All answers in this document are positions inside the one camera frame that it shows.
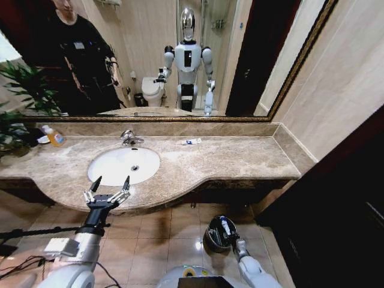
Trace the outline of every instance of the soap dispenser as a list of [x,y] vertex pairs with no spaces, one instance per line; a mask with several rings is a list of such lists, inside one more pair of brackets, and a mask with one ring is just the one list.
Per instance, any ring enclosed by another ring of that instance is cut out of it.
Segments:
[[59,147],[64,144],[65,139],[60,133],[50,128],[48,125],[44,125],[42,129],[54,147]]

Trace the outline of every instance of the tiled floor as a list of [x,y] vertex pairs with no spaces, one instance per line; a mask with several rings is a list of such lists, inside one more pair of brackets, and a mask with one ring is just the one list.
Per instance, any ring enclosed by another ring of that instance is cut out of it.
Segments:
[[[218,214],[225,214],[235,222],[238,232],[247,240],[249,252],[268,273],[277,277],[284,287],[293,287],[281,253],[276,248],[273,233],[256,225],[251,210],[244,207],[198,204],[192,209],[189,205],[180,205],[143,216],[110,216],[112,226],[106,229],[100,244],[99,262],[122,287],[127,288],[155,287],[168,270],[184,264],[204,266],[216,274],[240,280],[232,252],[212,253],[202,245],[202,235],[209,221]],[[85,217],[86,214],[82,212],[53,207],[46,209],[31,229],[78,226]],[[61,233],[60,236],[72,234]],[[30,255],[41,254],[49,237],[40,235],[23,238],[19,249],[12,258],[3,260],[0,269],[21,263]],[[23,276],[32,272],[37,274],[37,281],[41,281],[41,268],[28,271]],[[113,284],[99,266],[94,273],[97,288]],[[0,281],[0,287],[14,287],[20,277],[8,277]]]

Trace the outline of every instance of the marble countertop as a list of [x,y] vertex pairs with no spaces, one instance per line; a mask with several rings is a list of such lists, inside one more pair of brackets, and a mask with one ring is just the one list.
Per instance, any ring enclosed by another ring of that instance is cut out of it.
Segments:
[[[131,196],[114,211],[141,213],[166,205],[210,179],[298,179],[300,173],[273,137],[201,137],[199,145],[181,145],[186,137],[142,137],[135,147],[160,156],[160,168],[132,185]],[[54,201],[88,211],[83,190],[91,185],[88,166],[99,154],[120,148],[118,137],[67,137],[62,147],[39,145],[22,158],[0,164],[0,179],[31,178]],[[120,187],[100,186],[97,194]]]

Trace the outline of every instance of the sink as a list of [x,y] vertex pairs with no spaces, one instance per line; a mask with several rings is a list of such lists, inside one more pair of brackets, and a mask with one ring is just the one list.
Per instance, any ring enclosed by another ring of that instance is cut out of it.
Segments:
[[160,157],[146,148],[119,148],[100,154],[89,166],[88,177],[94,182],[102,176],[100,185],[122,186],[127,176],[137,184],[154,176],[160,167]]

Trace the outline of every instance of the silver robot head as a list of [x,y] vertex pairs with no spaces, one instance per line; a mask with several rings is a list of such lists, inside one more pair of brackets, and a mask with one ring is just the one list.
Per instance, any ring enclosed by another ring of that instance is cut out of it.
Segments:
[[185,7],[181,13],[181,27],[184,41],[191,41],[194,33],[194,13],[189,7]]

